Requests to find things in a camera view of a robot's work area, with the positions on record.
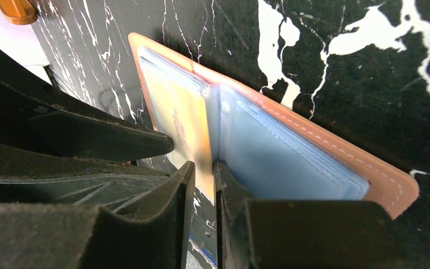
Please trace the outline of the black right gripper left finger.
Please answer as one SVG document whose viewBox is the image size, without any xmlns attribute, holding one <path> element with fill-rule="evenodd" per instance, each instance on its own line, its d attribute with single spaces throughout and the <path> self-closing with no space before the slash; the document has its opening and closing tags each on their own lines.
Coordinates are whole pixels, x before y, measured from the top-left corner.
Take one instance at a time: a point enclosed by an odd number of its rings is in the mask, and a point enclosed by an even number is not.
<svg viewBox="0 0 430 269">
<path fill-rule="evenodd" d="M 115 205 L 0 203 L 0 268 L 184 268 L 195 165 Z"/>
</svg>

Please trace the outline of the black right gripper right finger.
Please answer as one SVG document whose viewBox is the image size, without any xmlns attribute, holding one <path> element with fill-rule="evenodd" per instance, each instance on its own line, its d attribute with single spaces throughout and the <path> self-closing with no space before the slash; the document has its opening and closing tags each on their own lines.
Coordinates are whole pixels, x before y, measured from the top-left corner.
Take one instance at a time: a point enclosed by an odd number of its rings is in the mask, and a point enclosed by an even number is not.
<svg viewBox="0 0 430 269">
<path fill-rule="evenodd" d="M 377 204 L 255 198 L 216 162 L 219 268 L 430 268 L 430 179 L 390 220 Z"/>
</svg>

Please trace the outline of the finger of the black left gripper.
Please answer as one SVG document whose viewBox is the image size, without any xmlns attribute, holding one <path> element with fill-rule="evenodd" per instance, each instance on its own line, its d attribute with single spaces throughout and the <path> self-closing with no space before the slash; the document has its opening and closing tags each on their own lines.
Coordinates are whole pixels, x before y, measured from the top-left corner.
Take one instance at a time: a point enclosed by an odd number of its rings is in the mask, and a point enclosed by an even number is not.
<svg viewBox="0 0 430 269">
<path fill-rule="evenodd" d="M 0 50 L 0 142 L 62 157 L 125 162 L 174 149 L 168 135 L 56 89 Z"/>
<path fill-rule="evenodd" d="M 56 157 L 0 144 L 0 203 L 115 205 L 169 179 L 139 166 Z"/>
</svg>

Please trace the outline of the pink leather card holder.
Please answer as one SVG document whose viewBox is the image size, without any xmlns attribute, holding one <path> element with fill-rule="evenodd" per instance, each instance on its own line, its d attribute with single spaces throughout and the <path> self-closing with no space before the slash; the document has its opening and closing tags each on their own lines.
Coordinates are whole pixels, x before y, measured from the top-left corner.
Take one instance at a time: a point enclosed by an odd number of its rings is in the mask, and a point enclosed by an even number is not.
<svg viewBox="0 0 430 269">
<path fill-rule="evenodd" d="M 406 172 L 150 38 L 131 33 L 128 39 L 140 81 L 138 58 L 149 56 L 166 59 L 207 84 L 200 94 L 212 164 L 225 162 L 257 197 L 372 201 L 392 219 L 417 200 L 419 185 Z"/>
</svg>

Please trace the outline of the yellow credit card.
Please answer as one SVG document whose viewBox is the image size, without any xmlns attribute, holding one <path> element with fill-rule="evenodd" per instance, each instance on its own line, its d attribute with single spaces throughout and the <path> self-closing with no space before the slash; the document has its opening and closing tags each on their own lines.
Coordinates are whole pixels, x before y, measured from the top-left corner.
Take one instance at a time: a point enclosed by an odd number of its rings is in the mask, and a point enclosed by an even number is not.
<svg viewBox="0 0 430 269">
<path fill-rule="evenodd" d="M 153 127 L 174 145 L 167 158 L 176 168 L 194 162 L 195 186 L 214 203 L 211 144 L 200 94 L 207 84 L 161 57 L 140 56 L 138 62 Z"/>
</svg>

